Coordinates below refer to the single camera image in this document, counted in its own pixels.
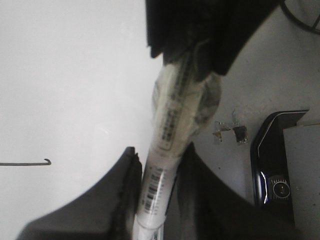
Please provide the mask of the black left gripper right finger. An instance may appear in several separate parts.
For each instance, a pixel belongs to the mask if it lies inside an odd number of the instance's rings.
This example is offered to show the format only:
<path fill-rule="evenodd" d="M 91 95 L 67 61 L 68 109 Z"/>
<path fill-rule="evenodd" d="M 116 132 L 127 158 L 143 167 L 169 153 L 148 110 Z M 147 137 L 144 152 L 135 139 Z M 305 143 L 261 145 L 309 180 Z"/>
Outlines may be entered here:
<path fill-rule="evenodd" d="M 166 240 L 300 240 L 292 225 L 260 210 L 220 180 L 190 143 L 164 224 Z"/>

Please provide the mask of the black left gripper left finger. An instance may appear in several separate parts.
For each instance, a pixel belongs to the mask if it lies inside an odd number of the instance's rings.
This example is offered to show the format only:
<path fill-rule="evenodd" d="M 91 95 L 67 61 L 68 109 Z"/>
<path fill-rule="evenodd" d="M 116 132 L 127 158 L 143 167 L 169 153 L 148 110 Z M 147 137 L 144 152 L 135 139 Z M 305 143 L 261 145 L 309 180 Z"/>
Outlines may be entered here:
<path fill-rule="evenodd" d="M 130 240 L 142 164 L 134 147 L 94 186 L 63 207 L 29 222 L 19 240 Z"/>

